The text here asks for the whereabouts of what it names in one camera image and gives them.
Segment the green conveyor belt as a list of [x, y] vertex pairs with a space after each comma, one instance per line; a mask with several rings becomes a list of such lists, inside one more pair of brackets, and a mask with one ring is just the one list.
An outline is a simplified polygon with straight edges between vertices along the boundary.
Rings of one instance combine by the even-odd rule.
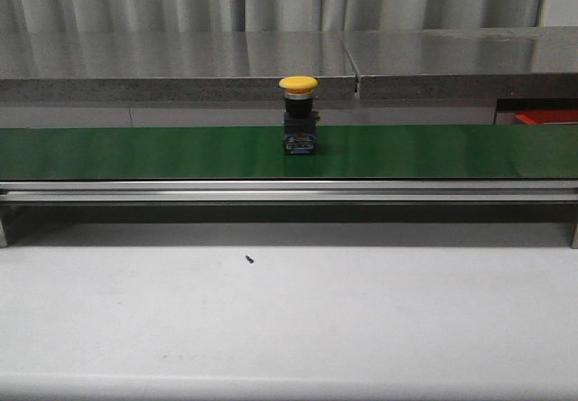
[[574, 125], [321, 126], [287, 155], [278, 126], [14, 129], [8, 181], [173, 179], [573, 179]]

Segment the aluminium conveyor frame rail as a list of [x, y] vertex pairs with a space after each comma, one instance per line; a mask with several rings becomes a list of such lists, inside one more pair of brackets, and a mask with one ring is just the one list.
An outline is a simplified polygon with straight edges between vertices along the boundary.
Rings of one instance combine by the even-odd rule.
[[575, 180], [3, 181], [3, 203], [575, 203]]

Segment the left grey stone slab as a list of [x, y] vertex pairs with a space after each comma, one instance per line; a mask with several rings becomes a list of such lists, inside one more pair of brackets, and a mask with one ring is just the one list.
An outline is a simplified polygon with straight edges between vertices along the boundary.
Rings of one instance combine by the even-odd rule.
[[353, 98], [337, 33], [4, 33], [11, 103], [275, 101], [278, 81], [314, 76], [323, 100]]

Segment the red plastic tray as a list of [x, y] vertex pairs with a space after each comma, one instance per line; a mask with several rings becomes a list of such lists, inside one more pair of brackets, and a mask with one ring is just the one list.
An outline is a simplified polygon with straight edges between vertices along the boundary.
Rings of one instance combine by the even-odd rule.
[[517, 112], [515, 118], [525, 125], [571, 125], [578, 122], [578, 110], [530, 109]]

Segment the right steel conveyor leg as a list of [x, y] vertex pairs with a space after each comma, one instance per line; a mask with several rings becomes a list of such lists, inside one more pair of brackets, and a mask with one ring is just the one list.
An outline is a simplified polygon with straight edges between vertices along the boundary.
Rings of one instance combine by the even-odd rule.
[[572, 249], [578, 249], [578, 208], [574, 204], [568, 209], [568, 219], [571, 223], [571, 242], [570, 247]]

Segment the right grey stone slab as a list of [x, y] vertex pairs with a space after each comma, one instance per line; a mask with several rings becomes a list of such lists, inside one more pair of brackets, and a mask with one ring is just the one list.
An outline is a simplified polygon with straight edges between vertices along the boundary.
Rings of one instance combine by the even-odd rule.
[[574, 27], [348, 32], [366, 100], [576, 98]]

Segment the grey stone slab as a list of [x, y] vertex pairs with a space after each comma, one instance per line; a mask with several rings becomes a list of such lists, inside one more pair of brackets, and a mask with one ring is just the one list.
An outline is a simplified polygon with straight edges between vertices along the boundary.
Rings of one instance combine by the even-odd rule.
[[574, 27], [348, 32], [366, 100], [576, 98]]
[[275, 101], [278, 81], [314, 76], [323, 100], [353, 98], [337, 33], [4, 33], [11, 103]]

